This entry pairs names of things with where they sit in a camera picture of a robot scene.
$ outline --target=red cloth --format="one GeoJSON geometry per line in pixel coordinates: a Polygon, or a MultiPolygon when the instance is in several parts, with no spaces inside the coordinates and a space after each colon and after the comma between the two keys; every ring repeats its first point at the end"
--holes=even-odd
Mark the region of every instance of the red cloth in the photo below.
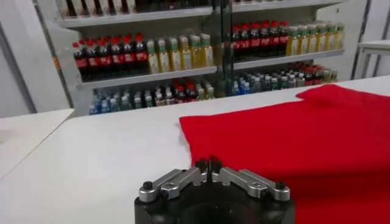
{"type": "Polygon", "coordinates": [[[383,222],[379,212],[390,208],[390,97],[335,85],[297,96],[304,101],[181,117],[192,161],[214,155],[224,166],[286,182],[297,223],[383,222]]]}

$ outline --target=shelf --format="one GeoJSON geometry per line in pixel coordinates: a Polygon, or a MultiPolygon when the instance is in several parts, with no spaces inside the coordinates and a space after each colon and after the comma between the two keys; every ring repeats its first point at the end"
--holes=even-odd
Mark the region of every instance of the shelf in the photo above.
{"type": "Polygon", "coordinates": [[[233,12],[249,12],[249,11],[259,11],[259,10],[268,10],[268,9],[284,9],[284,8],[294,8],[294,7],[307,7],[307,6],[317,6],[317,7],[326,7],[329,5],[339,4],[347,2],[348,0],[282,0],[273,2],[258,2],[258,3],[240,3],[233,4],[233,12]]]}
{"type": "Polygon", "coordinates": [[[153,82],[158,80],[166,80],[166,79],[176,79],[183,78],[195,75],[205,75],[212,74],[217,71],[217,67],[207,67],[207,68],[197,68],[190,69],[184,71],[176,71],[176,72],[166,72],[166,73],[158,73],[151,75],[139,75],[133,77],[124,77],[118,79],[107,79],[100,80],[95,82],[86,82],[77,84],[78,90],[86,90],[86,89],[96,89],[96,88],[106,88],[111,86],[121,86],[121,85],[129,85],[136,83],[144,83],[144,82],[153,82]]]}
{"type": "Polygon", "coordinates": [[[153,21],[159,19],[207,16],[207,15],[211,15],[212,12],[213,12],[212,7],[199,7],[193,9],[133,13],[128,15],[64,19],[58,21],[58,24],[63,28],[76,28],[76,27],[100,26],[100,25],[118,24],[118,23],[131,23],[131,22],[139,22],[139,21],[153,21]]]}
{"type": "Polygon", "coordinates": [[[296,61],[305,61],[305,60],[312,60],[318,58],[332,57],[332,56],[342,55],[344,51],[345,50],[342,49],[342,50],[318,52],[313,54],[303,54],[303,55],[296,55],[296,56],[289,56],[289,57],[267,58],[261,60],[239,62],[239,63],[234,63],[234,70],[256,68],[256,67],[269,66],[269,65],[279,65],[279,64],[285,64],[285,63],[296,62],[296,61]]]}

